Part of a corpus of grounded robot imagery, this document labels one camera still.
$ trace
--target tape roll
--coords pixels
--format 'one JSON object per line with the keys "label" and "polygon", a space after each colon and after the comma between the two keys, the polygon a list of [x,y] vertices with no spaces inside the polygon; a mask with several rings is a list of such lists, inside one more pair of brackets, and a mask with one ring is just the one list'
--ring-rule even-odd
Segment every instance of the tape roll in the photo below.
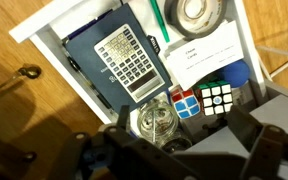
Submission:
{"label": "tape roll", "polygon": [[168,24],[190,39],[211,34],[223,21],[227,0],[166,0]]}

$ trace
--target green pen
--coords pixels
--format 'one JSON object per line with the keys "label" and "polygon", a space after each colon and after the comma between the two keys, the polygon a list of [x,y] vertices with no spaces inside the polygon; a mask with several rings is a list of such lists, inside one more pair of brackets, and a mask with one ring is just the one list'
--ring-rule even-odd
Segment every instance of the green pen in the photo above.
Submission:
{"label": "green pen", "polygon": [[163,17],[161,15],[161,12],[160,12],[160,10],[158,8],[157,2],[156,2],[156,0],[150,0],[150,2],[151,2],[151,5],[152,5],[152,8],[153,8],[155,17],[157,19],[157,22],[160,25],[160,28],[162,30],[164,39],[165,39],[166,42],[170,42],[170,38],[169,38],[168,33],[166,31],[164,20],[163,20]]}

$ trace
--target white paper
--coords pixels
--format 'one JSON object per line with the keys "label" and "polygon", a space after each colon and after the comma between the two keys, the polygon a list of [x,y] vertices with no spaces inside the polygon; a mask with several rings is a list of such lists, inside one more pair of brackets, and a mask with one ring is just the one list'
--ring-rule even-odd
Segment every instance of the white paper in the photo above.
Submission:
{"label": "white paper", "polygon": [[183,90],[187,90],[207,74],[242,58],[236,22],[232,21],[172,51],[166,63]]}

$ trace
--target wooden table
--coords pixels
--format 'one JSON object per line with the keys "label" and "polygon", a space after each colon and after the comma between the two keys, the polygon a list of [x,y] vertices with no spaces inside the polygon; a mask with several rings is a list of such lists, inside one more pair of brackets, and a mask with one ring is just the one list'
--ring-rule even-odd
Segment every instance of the wooden table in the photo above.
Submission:
{"label": "wooden table", "polygon": [[[25,63],[37,64],[43,70],[38,79],[22,78],[0,92],[0,139],[38,154],[27,179],[47,174],[71,132],[93,135],[102,124],[31,42],[17,44],[8,34],[49,1],[0,0],[0,84]],[[288,1],[244,3],[255,44],[288,50]],[[270,72],[288,60],[271,53],[260,55]],[[288,69],[274,80],[288,88]]]}

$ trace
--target drawer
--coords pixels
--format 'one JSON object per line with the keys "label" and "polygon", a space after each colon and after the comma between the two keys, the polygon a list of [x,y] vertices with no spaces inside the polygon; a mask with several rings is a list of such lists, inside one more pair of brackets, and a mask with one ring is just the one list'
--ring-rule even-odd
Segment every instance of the drawer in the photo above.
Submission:
{"label": "drawer", "polygon": [[[228,4],[225,18],[228,20],[235,20],[237,23],[244,60],[251,69],[250,82],[252,84],[252,89],[258,105],[261,105],[265,103],[268,98],[266,96],[265,82],[258,62],[258,54],[253,43],[243,1],[227,1]],[[164,2],[164,0],[158,1],[161,12],[164,10]],[[144,32],[147,35],[156,37],[161,49],[159,57],[162,62],[165,62],[166,58],[164,52],[175,42],[181,40],[183,36],[169,25],[166,25],[171,42],[165,43],[149,1],[130,0],[129,4]],[[10,31],[11,36],[18,43],[28,39],[31,40],[45,58],[105,124],[115,122],[117,120],[117,115],[111,113],[111,111],[101,103],[97,98],[96,93],[87,86],[80,74],[72,69],[62,51],[61,40],[74,30],[93,20],[98,15],[106,12],[110,7],[116,9],[119,6],[120,2],[117,0],[102,0],[101,3],[99,3],[98,0],[52,1]],[[135,129],[137,129],[136,120],[136,112],[133,111],[131,113],[131,125]]]}

